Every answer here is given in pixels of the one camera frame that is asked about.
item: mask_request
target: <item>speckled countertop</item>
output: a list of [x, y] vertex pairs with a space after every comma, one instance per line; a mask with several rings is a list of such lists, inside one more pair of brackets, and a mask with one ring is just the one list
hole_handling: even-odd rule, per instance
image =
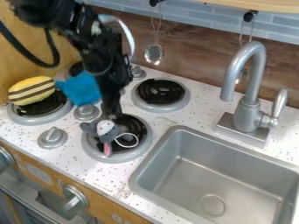
[[[235, 93], [233, 102], [224, 102], [219, 98], [220, 88], [218, 87], [148, 68], [144, 70], [147, 72], [147, 78], [170, 78], [184, 83], [191, 91], [191, 101], [183, 109], [168, 114], [154, 114], [135, 107], [130, 100], [130, 90], [140, 81], [133, 81], [126, 87], [126, 94], [122, 97], [123, 112], [143, 118], [153, 129], [154, 139], [148, 152], [169, 127], [185, 125], [253, 151], [299, 165], [299, 110], [286, 107], [282, 112], [280, 125], [270, 132], [268, 145], [264, 149], [255, 148], [228, 136], [222, 136], [213, 129], [224, 112], [234, 112], [242, 94]], [[270, 101], [261, 100], [263, 111], [269, 113], [271, 106]], [[0, 107], [0, 137], [17, 146], [24, 154], [105, 195], [149, 221], [167, 224], [190, 223], [129, 190], [128, 178], [148, 152], [138, 159], [123, 164], [100, 163], [82, 150], [80, 146], [82, 132], [79, 123], [73, 118], [73, 112], [71, 112], [56, 122], [34, 127], [21, 126], [10, 121], [5, 105]], [[55, 150], [39, 148], [38, 136], [53, 126], [65, 130], [69, 135], [68, 141]]]

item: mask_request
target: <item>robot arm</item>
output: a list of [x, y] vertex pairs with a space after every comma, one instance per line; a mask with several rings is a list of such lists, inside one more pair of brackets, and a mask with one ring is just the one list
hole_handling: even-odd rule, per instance
[[122, 54], [122, 35], [104, 25], [90, 6], [74, 0], [9, 2], [15, 15], [27, 24], [54, 30], [69, 40], [100, 88], [103, 112], [121, 116], [120, 91], [132, 81], [129, 57]]

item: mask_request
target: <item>stainless steel sink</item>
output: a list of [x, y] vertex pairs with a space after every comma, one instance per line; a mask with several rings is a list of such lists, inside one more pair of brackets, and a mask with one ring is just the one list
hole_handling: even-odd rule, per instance
[[295, 224], [296, 167], [183, 126], [129, 179], [132, 192], [192, 223]]

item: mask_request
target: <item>silver knob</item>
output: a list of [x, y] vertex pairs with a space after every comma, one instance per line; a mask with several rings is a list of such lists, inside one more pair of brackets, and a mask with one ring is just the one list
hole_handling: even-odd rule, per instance
[[135, 80], [135, 81], [139, 81], [139, 80], [145, 78], [145, 76], [146, 76], [146, 73], [139, 66], [135, 66], [132, 69], [132, 74], [133, 74], [133, 80]]
[[74, 207], [83, 210], [87, 207], [88, 201], [85, 195], [73, 185], [66, 185], [63, 190], [67, 203], [64, 205], [65, 210], [71, 210]]
[[67, 140], [67, 133], [56, 127], [43, 132], [38, 137], [38, 145], [40, 148], [51, 150], [60, 147]]
[[87, 104], [76, 108], [73, 116], [81, 121], [92, 120], [100, 114], [100, 110], [93, 104]]
[[271, 115], [262, 113], [260, 127], [273, 128], [277, 126], [279, 117], [282, 113], [283, 108], [286, 106], [287, 101], [288, 101], [288, 90], [281, 89], [273, 102]]
[[15, 160], [12, 155], [2, 146], [0, 146], [0, 173], [5, 172], [7, 169], [13, 167]]

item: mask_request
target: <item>silver faucet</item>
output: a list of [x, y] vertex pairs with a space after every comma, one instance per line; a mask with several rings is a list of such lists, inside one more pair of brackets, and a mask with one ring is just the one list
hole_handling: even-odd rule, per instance
[[226, 70], [224, 84], [221, 90], [221, 100], [233, 100], [233, 92], [244, 65], [254, 57], [246, 94], [243, 96], [233, 114], [233, 126], [242, 133], [253, 132], [258, 128], [272, 128], [278, 124], [278, 118], [286, 105], [288, 91], [280, 90], [272, 107], [272, 115], [261, 111], [260, 101], [257, 98], [261, 85], [261, 78], [266, 65], [266, 49], [257, 41], [242, 46], [234, 55], [231, 64]]

